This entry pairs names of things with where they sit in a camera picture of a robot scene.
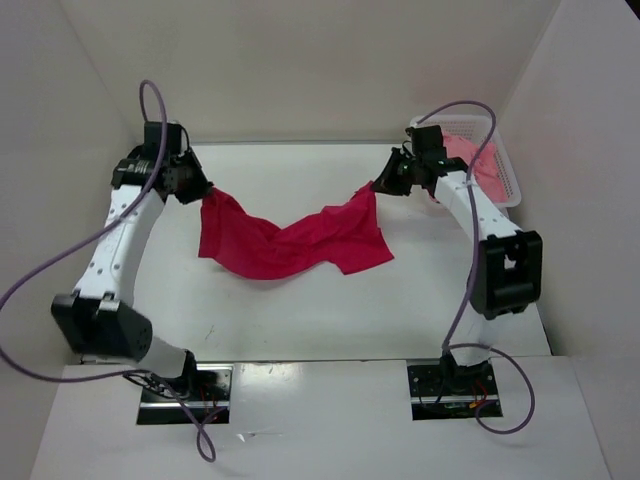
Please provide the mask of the magenta red t shirt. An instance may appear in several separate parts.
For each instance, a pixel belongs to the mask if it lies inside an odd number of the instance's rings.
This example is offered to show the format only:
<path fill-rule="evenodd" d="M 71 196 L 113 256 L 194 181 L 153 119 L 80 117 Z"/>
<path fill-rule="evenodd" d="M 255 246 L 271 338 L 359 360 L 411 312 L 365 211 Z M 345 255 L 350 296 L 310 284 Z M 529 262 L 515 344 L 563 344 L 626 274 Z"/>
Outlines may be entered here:
<path fill-rule="evenodd" d="M 202 201 L 200 217 L 198 256 L 249 280 L 281 280 L 321 263 L 350 275 L 394 259 L 370 184 L 346 203 L 325 206 L 284 228 L 249 215 L 219 189 Z"/>

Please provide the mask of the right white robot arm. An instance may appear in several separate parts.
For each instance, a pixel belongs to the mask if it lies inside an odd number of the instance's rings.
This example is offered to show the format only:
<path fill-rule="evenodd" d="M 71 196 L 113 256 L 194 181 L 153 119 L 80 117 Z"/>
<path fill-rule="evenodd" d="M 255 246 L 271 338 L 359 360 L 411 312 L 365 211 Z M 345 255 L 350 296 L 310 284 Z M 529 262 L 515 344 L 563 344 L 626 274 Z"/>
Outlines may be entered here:
<path fill-rule="evenodd" d="M 421 187 L 472 242 L 466 290 L 442 345 L 439 382 L 450 393 L 468 387 L 490 356 L 499 325 L 541 294 L 543 240 L 508 219 L 475 181 L 470 164 L 447 153 L 438 125 L 409 127 L 372 191 L 407 196 Z"/>

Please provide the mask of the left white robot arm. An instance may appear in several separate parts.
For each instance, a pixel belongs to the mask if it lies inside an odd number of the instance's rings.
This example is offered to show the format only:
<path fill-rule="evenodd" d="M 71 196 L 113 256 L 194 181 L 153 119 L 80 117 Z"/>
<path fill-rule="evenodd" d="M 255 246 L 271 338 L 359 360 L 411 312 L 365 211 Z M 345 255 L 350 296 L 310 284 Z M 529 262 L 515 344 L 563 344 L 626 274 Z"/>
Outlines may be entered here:
<path fill-rule="evenodd" d="M 144 141 L 120 160 L 111 179 L 109 232 L 97 241 L 85 272 L 69 294 L 55 296 L 51 313 L 75 354 L 115 359 L 164 379 L 180 400 L 200 385 L 195 356 L 158 338 L 136 311 L 134 286 L 151 230 L 169 197 L 181 204 L 213 189 L 184 127 L 148 121 Z"/>

